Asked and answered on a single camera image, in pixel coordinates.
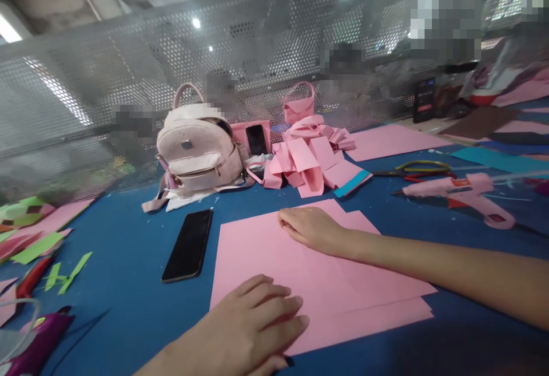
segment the backpack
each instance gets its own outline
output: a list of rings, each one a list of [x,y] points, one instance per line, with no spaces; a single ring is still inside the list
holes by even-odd
[[[192,88],[201,104],[179,107],[184,90]],[[185,192],[232,185],[242,175],[240,150],[232,139],[232,130],[219,109],[204,103],[204,98],[191,83],[176,91],[173,109],[158,133],[160,164],[166,170],[158,198],[143,203],[145,212],[159,209],[166,202],[164,189],[183,187]]]

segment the hand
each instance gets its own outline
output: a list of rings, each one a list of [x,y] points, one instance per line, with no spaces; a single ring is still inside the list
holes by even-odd
[[[292,239],[332,256],[341,254],[347,229],[318,207],[287,208],[279,211],[280,226]]]
[[[309,325],[295,316],[302,298],[290,293],[272,278],[252,277],[135,376],[269,376],[287,367],[280,354]]]

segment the blue table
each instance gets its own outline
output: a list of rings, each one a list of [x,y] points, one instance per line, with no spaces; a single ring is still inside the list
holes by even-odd
[[[448,153],[456,149],[451,146],[438,150]],[[474,165],[427,151],[359,165],[376,171],[414,159]],[[360,210],[386,235],[549,259],[547,238],[519,229],[492,229],[478,215],[462,212],[464,209],[448,210],[390,195],[407,184],[401,179],[374,177],[341,205],[347,212]],[[256,185],[211,196],[170,213],[145,215],[140,204],[153,197],[156,190],[152,185],[102,197],[72,223],[75,230],[58,258],[61,274],[70,273],[83,254],[93,254],[65,295],[58,296],[56,290],[35,294],[42,303],[42,312],[71,305],[76,315],[67,336],[48,361],[44,376],[131,375],[208,312],[222,223],[334,197],[328,192],[302,200],[291,187],[265,190]],[[493,192],[496,196],[501,193],[511,198],[518,194],[507,186],[498,186]],[[532,201],[494,200],[502,207],[518,203],[529,212],[549,214],[547,198],[534,194],[529,197]],[[162,284],[160,277],[185,216],[210,207],[214,216],[202,274],[193,280]],[[3,266],[0,279],[22,275],[26,270],[24,266]],[[296,356],[296,367],[283,374],[461,375],[505,367],[525,357],[534,362],[543,361],[543,357],[548,360],[549,335],[542,331],[441,288],[425,300],[435,319]],[[30,314],[31,309],[26,307],[8,328],[20,328]]]

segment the cable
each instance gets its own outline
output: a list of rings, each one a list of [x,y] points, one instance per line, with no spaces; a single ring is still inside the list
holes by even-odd
[[[5,357],[3,357],[0,360],[0,365],[3,364],[4,362],[8,361],[11,358],[11,355],[13,355],[17,351],[17,349],[19,349],[23,345],[23,342],[26,340],[26,338],[30,336],[30,333],[33,330],[34,324],[36,323],[36,320],[38,319],[38,313],[40,311],[40,302],[37,301],[36,299],[10,300],[9,302],[0,303],[0,307],[8,306],[10,304],[19,304],[19,303],[32,303],[34,305],[34,314],[33,314],[32,320],[30,322],[31,325],[29,326],[29,328],[27,329],[27,332],[23,335],[23,337],[21,338],[19,343],[17,343],[15,345],[15,347],[13,349],[11,349],[11,352],[9,352]]]

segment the metal mesh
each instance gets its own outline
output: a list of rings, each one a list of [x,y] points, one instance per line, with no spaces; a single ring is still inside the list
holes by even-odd
[[[499,0],[475,2],[490,18]],[[154,144],[113,138],[113,109],[152,106],[161,128],[187,81],[231,122],[269,119],[275,140],[287,127],[281,99],[300,80],[314,83],[315,108],[333,126],[354,131],[407,117],[413,83],[438,71],[409,57],[416,3],[195,0],[4,46],[0,195],[46,191],[55,203],[155,180]],[[338,43],[359,49],[344,73],[330,65]]]

